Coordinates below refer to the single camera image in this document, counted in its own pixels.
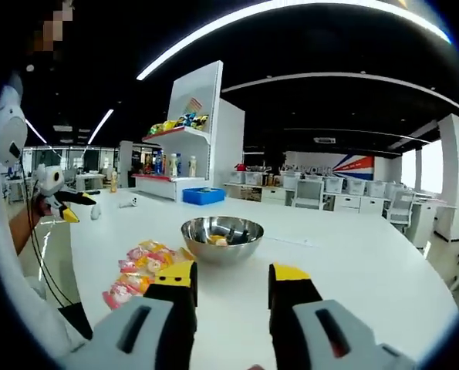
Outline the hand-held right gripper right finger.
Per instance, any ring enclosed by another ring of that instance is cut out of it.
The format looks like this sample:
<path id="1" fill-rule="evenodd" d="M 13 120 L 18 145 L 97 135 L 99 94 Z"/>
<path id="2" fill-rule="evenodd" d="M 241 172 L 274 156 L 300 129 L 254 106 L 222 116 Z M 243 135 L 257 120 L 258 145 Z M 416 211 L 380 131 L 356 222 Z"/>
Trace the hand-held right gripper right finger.
<path id="1" fill-rule="evenodd" d="M 338 301 L 324 300 L 297 267 L 270 264 L 269 333 L 278 369 L 415 369 Z"/>

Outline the person's left hand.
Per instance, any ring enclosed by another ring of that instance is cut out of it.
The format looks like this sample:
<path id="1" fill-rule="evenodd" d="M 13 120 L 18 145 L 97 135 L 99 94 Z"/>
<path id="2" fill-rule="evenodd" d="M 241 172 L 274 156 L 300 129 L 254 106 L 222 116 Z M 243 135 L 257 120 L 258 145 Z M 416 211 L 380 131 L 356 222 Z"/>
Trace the person's left hand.
<path id="1" fill-rule="evenodd" d="M 56 206 L 55 196 L 45 197 L 42 194 L 35 198 L 35 210 L 34 213 L 40 217 L 44 216 L 56 216 L 59 213 L 59 208 Z"/>

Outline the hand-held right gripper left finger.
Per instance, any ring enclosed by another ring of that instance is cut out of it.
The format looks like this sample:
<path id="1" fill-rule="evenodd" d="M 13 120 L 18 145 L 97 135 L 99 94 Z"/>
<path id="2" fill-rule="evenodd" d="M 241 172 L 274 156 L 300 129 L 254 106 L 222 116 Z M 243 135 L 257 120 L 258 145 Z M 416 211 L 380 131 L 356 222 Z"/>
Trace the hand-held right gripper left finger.
<path id="1" fill-rule="evenodd" d="M 95 327 L 93 338 L 65 357 L 66 369 L 188 369 L 197 330 L 197 263 L 162 270 L 145 294 Z"/>

